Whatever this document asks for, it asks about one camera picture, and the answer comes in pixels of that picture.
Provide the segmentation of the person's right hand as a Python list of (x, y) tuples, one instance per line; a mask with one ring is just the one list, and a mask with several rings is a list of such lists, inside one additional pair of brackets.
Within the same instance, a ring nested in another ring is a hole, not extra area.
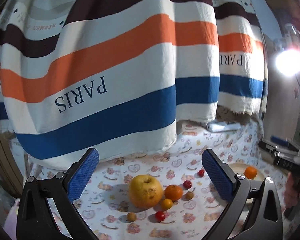
[(295, 180), (293, 178), (293, 175), (291, 173), (288, 174), (287, 181), (285, 184), (285, 192), (284, 192), (284, 204), (285, 209), (290, 209), (298, 204), (298, 201), (300, 200), (300, 192), (298, 192), (294, 188)]

